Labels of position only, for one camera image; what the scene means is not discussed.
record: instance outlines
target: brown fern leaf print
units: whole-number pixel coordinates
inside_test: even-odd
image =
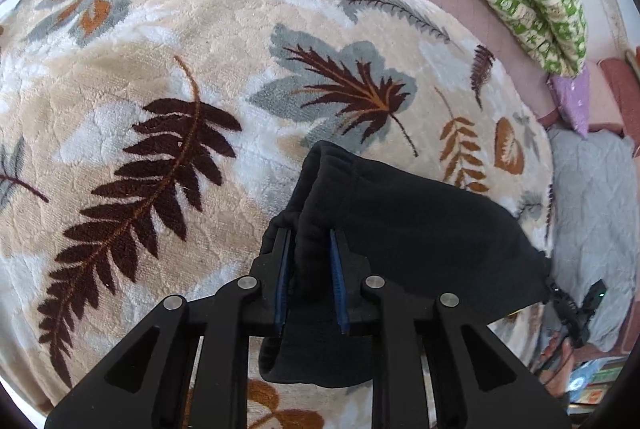
[[[551,221],[553,219],[553,215],[554,215],[554,202],[556,201],[556,195],[554,193],[554,186],[553,184],[549,185],[549,190],[547,192],[547,198],[548,198],[548,209],[546,210],[546,219],[545,219],[545,243],[549,240],[549,234],[551,232]]]
[[[471,89],[476,94],[476,102],[482,109],[480,91],[491,75],[491,68],[494,66],[495,56],[485,46],[478,44],[474,56],[474,63],[471,66]]]
[[[391,77],[386,80],[383,77],[380,79],[380,85],[377,86],[371,76],[370,62],[356,61],[360,77],[358,78],[344,64],[341,67],[338,66],[331,57],[324,60],[311,48],[309,51],[305,51],[298,45],[295,49],[284,48],[284,50],[293,55],[288,60],[303,62],[308,66],[308,71],[325,76],[331,81],[329,84],[315,84],[301,89],[300,92],[320,93],[320,96],[311,102],[306,102],[302,107],[330,102],[346,104],[337,113],[338,116],[345,116],[342,122],[343,135],[357,125],[369,122],[362,133],[361,143],[382,129],[390,118],[398,124],[402,135],[411,146],[414,156],[418,156],[414,142],[395,115],[404,99],[409,95],[407,92],[400,92],[404,88],[404,84],[394,81]]]
[[[238,120],[226,111],[201,102],[198,85],[187,65],[178,56],[175,60],[191,83],[193,101],[160,98],[143,108],[155,115],[133,126],[145,138],[124,148],[140,159],[120,167],[115,172],[120,179],[92,191],[96,196],[110,198],[110,203],[80,210],[90,221],[63,232],[75,243],[56,256],[55,261],[61,266],[49,273],[53,279],[47,289],[49,297],[38,306],[44,315],[40,342],[49,344],[51,364],[69,387],[71,378],[64,354],[69,357],[73,347],[70,332],[74,330],[74,317],[82,319],[87,303],[98,308],[97,280],[115,294],[113,266],[135,282],[140,246],[158,257],[153,211],[168,229],[185,240],[187,225],[177,200],[176,186],[193,208],[202,211],[196,172],[222,185],[222,174],[209,150],[236,157],[218,129],[240,131]]]
[[[468,118],[455,116],[449,102],[438,88],[434,88],[440,95],[447,110],[450,120],[442,128],[440,140],[445,141],[444,148],[440,153],[440,161],[447,163],[442,181],[451,183],[461,189],[472,190],[473,192],[487,192],[489,187],[481,180],[486,178],[482,160],[474,153],[481,150],[476,143],[476,132],[473,130],[474,124]]]

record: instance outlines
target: cable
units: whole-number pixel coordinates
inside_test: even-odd
[[[562,339],[560,341],[558,341],[558,345],[554,348],[554,350],[551,352],[551,355],[549,355],[547,357],[547,359],[542,362],[537,368],[536,370],[533,372],[533,374],[536,377],[540,376],[540,373],[542,373],[543,371],[546,371],[546,367],[547,365],[553,360],[555,359],[558,354],[562,353],[562,345],[564,344],[564,340],[567,338],[567,335],[563,335]]]
[[[564,369],[565,365],[568,364],[569,360],[571,360],[572,354],[574,354],[574,348],[571,348],[571,352],[569,352],[569,355],[567,356],[567,358],[564,359],[564,362],[562,362],[562,364],[558,367],[558,369],[555,370],[555,372],[553,373],[553,375],[551,375],[549,380],[547,380],[542,384],[543,386],[546,387],[549,384],[549,382],[551,382],[555,377],[558,376],[558,373],[560,373]]]

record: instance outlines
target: fleece blanket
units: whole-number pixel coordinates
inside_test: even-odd
[[[163,297],[247,272],[320,139],[484,194],[550,251],[545,132],[426,0],[20,0],[2,26],[0,373],[41,411]],[[539,314],[494,326],[525,361]],[[366,387],[255,383],[258,425],[370,412]]]

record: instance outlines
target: black fabric bag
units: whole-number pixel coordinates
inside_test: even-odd
[[[414,295],[453,292],[490,323],[549,298],[549,260],[516,219],[490,199],[360,158],[329,142],[309,151],[280,227],[295,231],[289,314],[281,339],[265,339],[260,373],[280,383],[346,387],[371,378],[368,337],[340,335],[329,231],[341,229],[372,272]]]

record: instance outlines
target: purple cloth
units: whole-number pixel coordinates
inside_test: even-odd
[[[562,119],[571,128],[587,138],[589,132],[589,69],[585,64],[580,75],[575,78],[551,75],[549,86],[556,99]]]

